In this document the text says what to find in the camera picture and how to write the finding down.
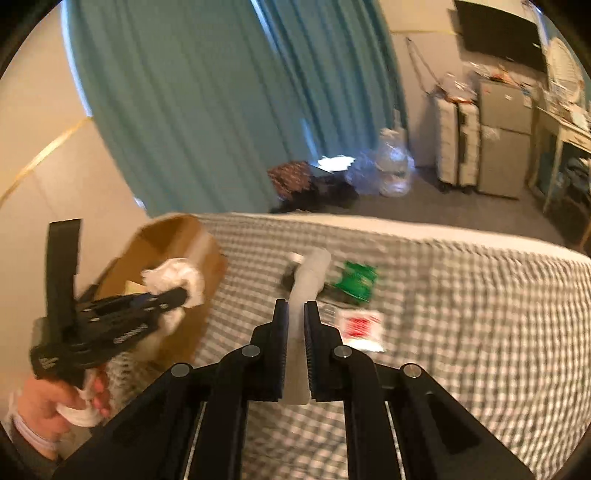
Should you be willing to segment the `person left hand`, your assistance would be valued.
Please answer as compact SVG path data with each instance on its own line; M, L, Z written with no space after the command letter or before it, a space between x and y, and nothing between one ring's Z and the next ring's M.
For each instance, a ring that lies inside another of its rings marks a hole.
M57 411L63 405L74 410L85 410L75 387L64 381L50 381L30 376L24 383L16 402L13 425L19 434L47 458L57 454L57 443L71 430L72 424Z

